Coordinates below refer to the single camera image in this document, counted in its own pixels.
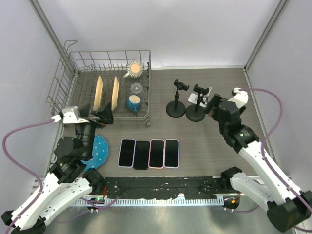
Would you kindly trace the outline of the black round-base phone stand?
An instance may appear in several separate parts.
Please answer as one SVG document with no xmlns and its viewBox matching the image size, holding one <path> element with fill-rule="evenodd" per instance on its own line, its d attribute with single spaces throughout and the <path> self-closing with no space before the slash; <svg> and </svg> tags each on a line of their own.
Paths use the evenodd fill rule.
<svg viewBox="0 0 312 234">
<path fill-rule="evenodd" d="M 193 91 L 197 92 L 197 101 L 196 104 L 192 104 L 187 107 L 186 109 L 186 117 L 188 120 L 193 122 L 200 122 L 205 118 L 205 114 L 203 113 L 204 108 L 201 107 L 201 104 L 205 104 L 204 96 L 207 95 L 210 91 L 209 88 L 202 88 L 196 84 L 193 87 Z"/>
</svg>

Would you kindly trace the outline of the black gooseneck phone stand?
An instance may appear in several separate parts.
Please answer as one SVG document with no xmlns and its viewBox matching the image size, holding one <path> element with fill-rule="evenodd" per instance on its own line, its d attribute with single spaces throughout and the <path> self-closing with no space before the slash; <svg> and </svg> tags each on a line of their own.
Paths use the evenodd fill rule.
<svg viewBox="0 0 312 234">
<path fill-rule="evenodd" d="M 174 85 L 176 86 L 175 100 L 167 104 L 166 113 L 170 117 L 180 118 L 185 114 L 186 108 L 185 105 L 181 101 L 179 101 L 180 97 L 179 91 L 181 90 L 188 91 L 190 86 L 184 84 L 183 82 L 178 81 L 178 79 L 174 81 Z"/>
</svg>

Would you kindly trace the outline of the lavender case phone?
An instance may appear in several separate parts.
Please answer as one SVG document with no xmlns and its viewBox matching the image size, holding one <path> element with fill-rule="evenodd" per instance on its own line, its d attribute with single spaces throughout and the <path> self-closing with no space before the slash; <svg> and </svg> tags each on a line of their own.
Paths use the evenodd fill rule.
<svg viewBox="0 0 312 234">
<path fill-rule="evenodd" d="M 134 150 L 136 141 L 134 139 L 123 139 L 120 144 L 118 166 L 131 168 L 134 163 Z"/>
</svg>

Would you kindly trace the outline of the black phone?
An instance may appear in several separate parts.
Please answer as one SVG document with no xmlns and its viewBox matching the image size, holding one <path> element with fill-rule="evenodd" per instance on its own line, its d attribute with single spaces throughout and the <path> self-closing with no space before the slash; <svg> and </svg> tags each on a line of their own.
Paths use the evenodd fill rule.
<svg viewBox="0 0 312 234">
<path fill-rule="evenodd" d="M 149 141 L 137 141 L 135 146 L 133 168 L 135 170 L 147 170 L 149 160 Z"/>
</svg>

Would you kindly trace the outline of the pink phone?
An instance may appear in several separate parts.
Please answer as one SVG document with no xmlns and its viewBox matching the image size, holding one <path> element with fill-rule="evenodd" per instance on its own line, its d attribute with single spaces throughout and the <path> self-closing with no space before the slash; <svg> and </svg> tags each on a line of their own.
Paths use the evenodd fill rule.
<svg viewBox="0 0 312 234">
<path fill-rule="evenodd" d="M 152 139 L 149 149 L 149 168 L 160 169 L 164 166 L 164 140 Z"/>
</svg>

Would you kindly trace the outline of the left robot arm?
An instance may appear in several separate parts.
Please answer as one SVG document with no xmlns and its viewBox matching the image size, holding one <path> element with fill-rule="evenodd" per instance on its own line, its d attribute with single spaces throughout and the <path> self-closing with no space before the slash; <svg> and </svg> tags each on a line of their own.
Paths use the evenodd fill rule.
<svg viewBox="0 0 312 234">
<path fill-rule="evenodd" d="M 57 160 L 41 179 L 10 156 L 6 141 L 15 132 L 52 122 L 73 124 L 75 136 L 63 136 L 58 140 L 54 150 Z M 1 215 L 7 234 L 42 234 L 51 221 L 73 202 L 89 193 L 97 195 L 103 191 L 105 178 L 95 168 L 86 169 L 85 162 L 92 159 L 96 129 L 113 122 L 111 102 L 95 111 L 91 111 L 88 104 L 82 108 L 69 106 L 48 121 L 14 129 L 4 136 L 2 148 L 7 158 L 39 182 L 39 187 L 22 205 Z"/>
</svg>

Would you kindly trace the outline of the white folding phone stand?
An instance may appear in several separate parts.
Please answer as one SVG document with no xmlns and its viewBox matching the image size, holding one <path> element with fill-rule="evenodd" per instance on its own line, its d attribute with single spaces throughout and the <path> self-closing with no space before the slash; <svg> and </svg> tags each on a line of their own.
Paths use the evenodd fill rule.
<svg viewBox="0 0 312 234">
<path fill-rule="evenodd" d="M 206 107 L 211 90 L 212 90 L 212 87 L 209 87 L 208 93 L 203 96 L 203 102 L 200 103 L 201 107 Z M 197 98 L 198 98 L 197 94 L 191 93 L 190 96 L 188 97 L 188 102 L 192 104 L 197 104 Z"/>
</svg>

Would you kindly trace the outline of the left yellow plate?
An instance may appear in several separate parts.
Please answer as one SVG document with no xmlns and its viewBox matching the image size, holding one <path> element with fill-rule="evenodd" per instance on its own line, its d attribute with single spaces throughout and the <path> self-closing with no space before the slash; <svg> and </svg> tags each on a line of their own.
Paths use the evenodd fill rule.
<svg viewBox="0 0 312 234">
<path fill-rule="evenodd" d="M 96 111 L 101 107 L 102 95 L 103 95 L 104 82 L 101 76 L 98 76 L 95 90 L 95 98 L 93 104 L 93 110 Z"/>
</svg>

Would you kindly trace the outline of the yellow plate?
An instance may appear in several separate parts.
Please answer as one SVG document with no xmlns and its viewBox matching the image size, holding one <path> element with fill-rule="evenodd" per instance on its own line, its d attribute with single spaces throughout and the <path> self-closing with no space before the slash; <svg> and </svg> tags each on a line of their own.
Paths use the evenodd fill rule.
<svg viewBox="0 0 312 234">
<path fill-rule="evenodd" d="M 120 82 L 117 79 L 116 76 L 114 76 L 114 85 L 113 85 L 113 90 L 112 90 L 112 111 L 116 109 L 117 107 L 117 102 L 118 102 L 118 95 L 119 95 L 119 87 L 120 87 Z"/>
<path fill-rule="evenodd" d="M 95 98 L 93 104 L 93 110 L 96 111 L 101 107 L 102 95 L 103 95 L 104 82 L 101 76 L 98 76 L 95 90 Z"/>
</svg>

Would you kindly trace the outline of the right yellow plate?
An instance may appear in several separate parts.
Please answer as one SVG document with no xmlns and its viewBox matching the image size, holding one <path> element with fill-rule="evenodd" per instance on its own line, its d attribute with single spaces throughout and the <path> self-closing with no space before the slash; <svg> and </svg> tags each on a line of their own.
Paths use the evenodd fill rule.
<svg viewBox="0 0 312 234">
<path fill-rule="evenodd" d="M 116 109 L 117 107 L 117 102 L 118 102 L 118 95 L 119 95 L 119 87 L 120 87 L 120 82 L 117 79 L 116 76 L 114 76 L 114 85 L 113 85 L 113 90 L 112 90 L 112 111 Z"/>
</svg>

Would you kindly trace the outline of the blue polka dot plate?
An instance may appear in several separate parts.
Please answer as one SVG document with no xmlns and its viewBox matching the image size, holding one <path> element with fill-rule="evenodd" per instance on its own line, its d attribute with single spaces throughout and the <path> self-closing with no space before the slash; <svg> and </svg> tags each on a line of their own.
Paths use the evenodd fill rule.
<svg viewBox="0 0 312 234">
<path fill-rule="evenodd" d="M 104 137 L 95 135 L 92 149 L 92 158 L 89 161 L 83 161 L 86 168 L 83 170 L 86 172 L 89 169 L 97 169 L 105 163 L 109 155 L 109 144 Z"/>
</svg>

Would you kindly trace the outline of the blue ceramic mug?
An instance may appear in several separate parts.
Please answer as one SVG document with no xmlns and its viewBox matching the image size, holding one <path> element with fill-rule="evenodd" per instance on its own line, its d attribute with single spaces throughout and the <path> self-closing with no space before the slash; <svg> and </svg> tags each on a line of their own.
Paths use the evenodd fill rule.
<svg viewBox="0 0 312 234">
<path fill-rule="evenodd" d="M 126 99 L 125 107 L 128 111 L 132 112 L 134 115 L 137 115 L 141 109 L 141 98 L 137 95 L 130 95 Z"/>
</svg>

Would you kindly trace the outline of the clear glass cup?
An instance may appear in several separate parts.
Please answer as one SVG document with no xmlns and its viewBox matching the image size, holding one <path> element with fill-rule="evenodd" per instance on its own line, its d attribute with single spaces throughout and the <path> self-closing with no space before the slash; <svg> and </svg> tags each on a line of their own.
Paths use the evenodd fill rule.
<svg viewBox="0 0 312 234">
<path fill-rule="evenodd" d="M 139 82 L 135 82 L 131 85 L 130 91 L 132 95 L 138 96 L 141 101 L 144 101 L 147 97 L 147 89 Z"/>
</svg>

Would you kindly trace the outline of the cream ribbed mug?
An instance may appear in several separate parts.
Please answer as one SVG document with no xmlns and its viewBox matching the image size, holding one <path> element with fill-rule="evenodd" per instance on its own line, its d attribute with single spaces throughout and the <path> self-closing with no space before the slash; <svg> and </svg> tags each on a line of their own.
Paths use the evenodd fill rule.
<svg viewBox="0 0 312 234">
<path fill-rule="evenodd" d="M 143 66 L 138 61 L 132 61 L 126 66 L 126 74 L 123 76 L 124 78 L 139 78 L 143 74 Z"/>
</svg>

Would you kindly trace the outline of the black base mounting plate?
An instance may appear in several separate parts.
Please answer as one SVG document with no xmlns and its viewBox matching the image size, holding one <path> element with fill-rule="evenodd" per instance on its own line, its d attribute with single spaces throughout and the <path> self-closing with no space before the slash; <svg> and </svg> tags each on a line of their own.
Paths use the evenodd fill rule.
<svg viewBox="0 0 312 234">
<path fill-rule="evenodd" d="M 122 199 L 177 199 L 216 198 L 217 194 L 237 194 L 229 182 L 220 177 L 107 177 L 109 198 Z"/>
</svg>

